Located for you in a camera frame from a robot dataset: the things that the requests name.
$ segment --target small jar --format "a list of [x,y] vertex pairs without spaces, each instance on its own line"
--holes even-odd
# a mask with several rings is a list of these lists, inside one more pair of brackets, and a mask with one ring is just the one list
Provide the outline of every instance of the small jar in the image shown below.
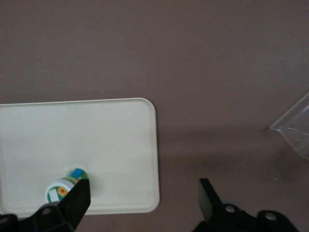
[[88,179],[87,173],[79,168],[69,172],[69,174],[52,183],[45,192],[45,199],[47,203],[61,201],[68,192],[77,184],[81,179]]

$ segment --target brown table surface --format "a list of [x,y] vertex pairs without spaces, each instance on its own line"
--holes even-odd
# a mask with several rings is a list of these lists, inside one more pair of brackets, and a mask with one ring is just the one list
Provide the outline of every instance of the brown table surface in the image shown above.
[[0,103],[144,97],[160,204],[78,232],[189,232],[197,184],[309,231],[309,161],[268,127],[309,91],[308,1],[1,1]]

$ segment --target clear plastic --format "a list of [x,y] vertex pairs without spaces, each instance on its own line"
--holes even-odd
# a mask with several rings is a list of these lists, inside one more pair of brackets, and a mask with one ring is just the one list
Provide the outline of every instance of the clear plastic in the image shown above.
[[279,131],[300,156],[309,159],[309,93],[270,128]]

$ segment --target screw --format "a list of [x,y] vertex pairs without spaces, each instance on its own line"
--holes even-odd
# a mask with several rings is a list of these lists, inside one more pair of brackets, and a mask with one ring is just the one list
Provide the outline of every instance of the screw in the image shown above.
[[277,220],[276,216],[273,213],[265,213],[265,217],[271,221]]
[[9,220],[9,217],[0,218],[0,224],[3,224]]
[[52,211],[51,208],[45,208],[42,211],[42,215],[48,215],[51,211]]
[[229,212],[229,213],[234,213],[234,212],[235,212],[235,208],[234,208],[233,206],[231,206],[231,205],[227,205],[227,206],[225,207],[225,210],[226,210],[227,212]]

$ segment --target white tray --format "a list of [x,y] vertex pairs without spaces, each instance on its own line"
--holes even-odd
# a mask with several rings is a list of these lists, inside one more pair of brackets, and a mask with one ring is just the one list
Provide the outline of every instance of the white tray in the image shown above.
[[0,211],[28,217],[49,184],[87,171],[87,214],[141,213],[159,203],[155,108],[146,99],[0,105]]

